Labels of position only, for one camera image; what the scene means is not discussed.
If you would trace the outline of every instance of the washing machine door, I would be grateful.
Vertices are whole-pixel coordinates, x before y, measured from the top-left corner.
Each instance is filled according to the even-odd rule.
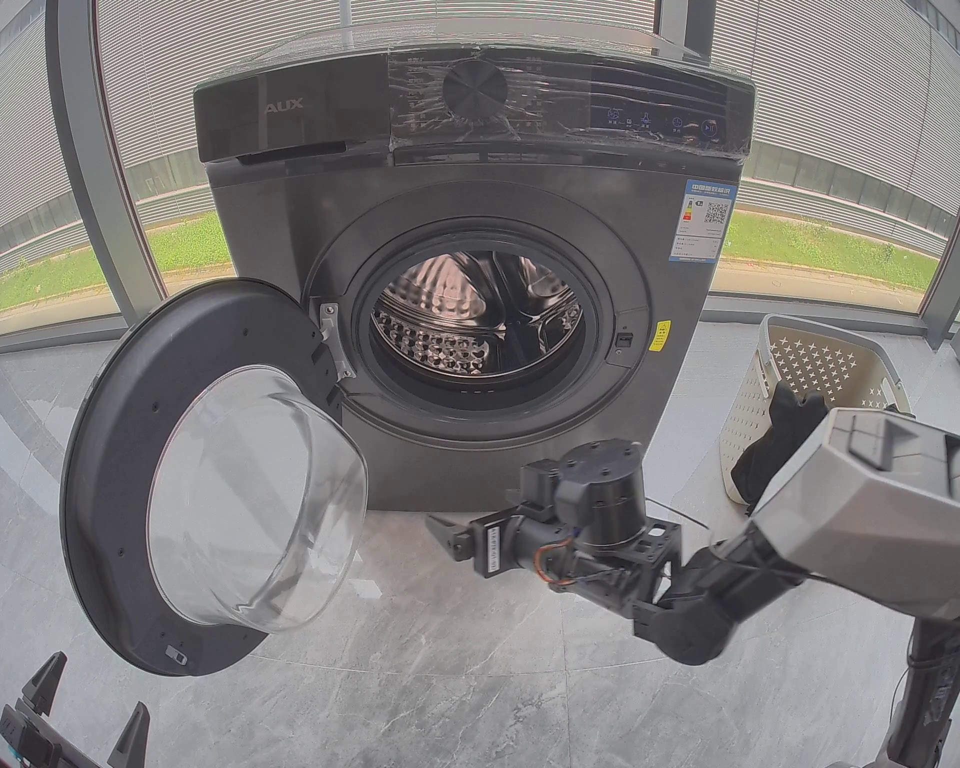
[[[120,341],[74,424],[60,532],[123,659],[209,674],[324,608],[367,506],[336,382],[320,330],[257,280],[185,291]]]

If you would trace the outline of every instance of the laundry basket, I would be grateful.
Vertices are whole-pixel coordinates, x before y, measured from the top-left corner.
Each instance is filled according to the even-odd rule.
[[[745,503],[731,470],[748,445],[770,428],[767,411],[777,383],[798,396],[819,390],[828,408],[886,408],[910,405],[890,358],[876,342],[857,333],[786,315],[767,315],[743,384],[720,434],[720,468],[729,496]]]

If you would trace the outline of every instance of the energy label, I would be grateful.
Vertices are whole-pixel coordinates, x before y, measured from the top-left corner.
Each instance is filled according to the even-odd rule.
[[[735,186],[688,179],[684,206],[670,250],[670,261],[715,263],[723,246],[735,199]]]

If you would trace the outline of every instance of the gray tile floor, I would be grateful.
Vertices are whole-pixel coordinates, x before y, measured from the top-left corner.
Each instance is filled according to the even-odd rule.
[[[918,417],[960,432],[952,350],[877,338]],[[715,440],[755,344],[753,326],[701,325],[645,462],[648,493],[721,536],[742,518]],[[306,630],[205,679],[126,666],[74,600],[57,520],[63,447],[108,350],[0,356],[0,699],[65,651],[52,719],[101,761],[137,700],[155,766],[823,768],[876,752],[908,618],[807,584],[685,668],[530,574],[480,581],[414,515],[369,515],[348,581]],[[943,765],[958,764],[955,735]]]

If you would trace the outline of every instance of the front-load washing machine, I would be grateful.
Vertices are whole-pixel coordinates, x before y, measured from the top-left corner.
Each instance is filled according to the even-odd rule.
[[[101,637],[215,672],[323,609],[368,507],[502,509],[524,464],[649,443],[754,97],[658,38],[511,19],[307,36],[200,85],[239,277],[131,328],[77,416],[60,529]]]
[[[524,463],[649,443],[754,98],[662,39],[476,18],[303,37],[197,88],[237,274],[326,328],[372,508],[498,509]]]

